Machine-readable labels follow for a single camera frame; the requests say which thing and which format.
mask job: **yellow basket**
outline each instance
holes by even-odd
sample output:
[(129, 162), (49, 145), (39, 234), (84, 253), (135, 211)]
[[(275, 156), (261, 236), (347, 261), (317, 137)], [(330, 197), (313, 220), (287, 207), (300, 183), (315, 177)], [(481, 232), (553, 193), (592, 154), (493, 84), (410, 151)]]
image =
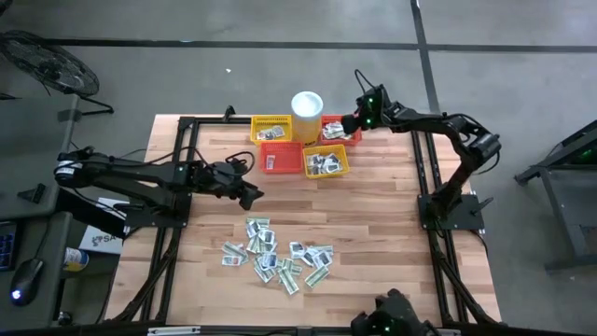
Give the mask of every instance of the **yellow basket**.
[[(282, 126), (284, 129), (284, 136), (276, 138), (275, 140), (257, 140), (257, 133), (262, 130), (269, 129), (273, 126)], [(292, 116), (253, 116), (251, 117), (251, 141), (255, 145), (267, 142), (283, 142), (292, 141)]]
[[(309, 167), (307, 166), (307, 156), (313, 154), (319, 155), (329, 155), (329, 154), (336, 154), (340, 163), (342, 163), (342, 170), (336, 173), (330, 174), (318, 174), (312, 175), (309, 173)], [(340, 175), (346, 175), (350, 172), (350, 167), (348, 166), (348, 158), (346, 157), (346, 149), (344, 145), (331, 145), (331, 146), (320, 146), (320, 147), (306, 147), (302, 149), (302, 158), (304, 160), (305, 166), (305, 174), (309, 178), (324, 178), (324, 177), (334, 177)]]

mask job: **pile of banknotes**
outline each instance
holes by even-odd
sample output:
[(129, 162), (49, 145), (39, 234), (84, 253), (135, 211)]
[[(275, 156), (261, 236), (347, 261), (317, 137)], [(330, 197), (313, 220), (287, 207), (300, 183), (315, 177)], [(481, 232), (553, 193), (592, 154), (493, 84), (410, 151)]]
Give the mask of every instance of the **pile of banknotes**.
[(241, 266), (249, 261), (247, 252), (255, 255), (253, 268), (257, 276), (269, 283), (278, 275), (278, 283), (282, 284), (288, 294), (299, 291), (295, 277), (300, 276), (303, 267), (298, 264), (302, 260), (307, 266), (316, 270), (305, 279), (307, 286), (313, 288), (322, 282), (329, 274), (328, 266), (332, 263), (334, 248), (332, 245), (303, 245), (300, 242), (290, 243), (290, 258), (279, 258), (275, 249), (278, 246), (275, 232), (270, 230), (270, 219), (265, 217), (249, 217), (245, 228), (249, 243), (234, 245), (225, 242), (222, 250), (224, 266)]
[(344, 128), (342, 127), (342, 123), (339, 121), (330, 122), (324, 125), (322, 129), (322, 134), (326, 140), (331, 139), (344, 139), (350, 140), (353, 138), (351, 134), (346, 134), (344, 132)]
[(284, 128), (280, 125), (275, 125), (270, 129), (257, 132), (257, 140), (275, 140), (284, 135)]
[(331, 174), (342, 171), (342, 162), (334, 153), (307, 156), (307, 168), (312, 175)]

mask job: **computer mouse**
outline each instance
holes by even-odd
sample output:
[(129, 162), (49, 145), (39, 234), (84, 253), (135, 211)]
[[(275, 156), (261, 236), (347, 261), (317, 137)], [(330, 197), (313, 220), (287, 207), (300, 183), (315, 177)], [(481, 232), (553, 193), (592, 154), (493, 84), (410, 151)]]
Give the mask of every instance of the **computer mouse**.
[(35, 299), (43, 267), (44, 260), (37, 258), (26, 260), (19, 265), (19, 268), (12, 276), (12, 283), (10, 284), (12, 304), (23, 306)]

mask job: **keyboard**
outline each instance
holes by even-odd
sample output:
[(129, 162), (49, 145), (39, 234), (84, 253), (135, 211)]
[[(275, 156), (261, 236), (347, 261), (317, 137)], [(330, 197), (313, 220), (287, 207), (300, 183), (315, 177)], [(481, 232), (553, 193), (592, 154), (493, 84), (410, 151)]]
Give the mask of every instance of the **keyboard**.
[(0, 272), (12, 271), (15, 268), (19, 228), (16, 221), (0, 222)]

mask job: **white sticker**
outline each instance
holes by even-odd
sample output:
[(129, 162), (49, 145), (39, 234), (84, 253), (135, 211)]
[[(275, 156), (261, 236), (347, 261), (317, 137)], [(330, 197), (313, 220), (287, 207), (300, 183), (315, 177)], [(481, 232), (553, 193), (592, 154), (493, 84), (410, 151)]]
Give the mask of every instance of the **white sticker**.
[(59, 169), (56, 171), (56, 174), (72, 175), (75, 173), (75, 168), (81, 168), (82, 166), (83, 165), (81, 163), (75, 163), (74, 161), (60, 161), (58, 162)]

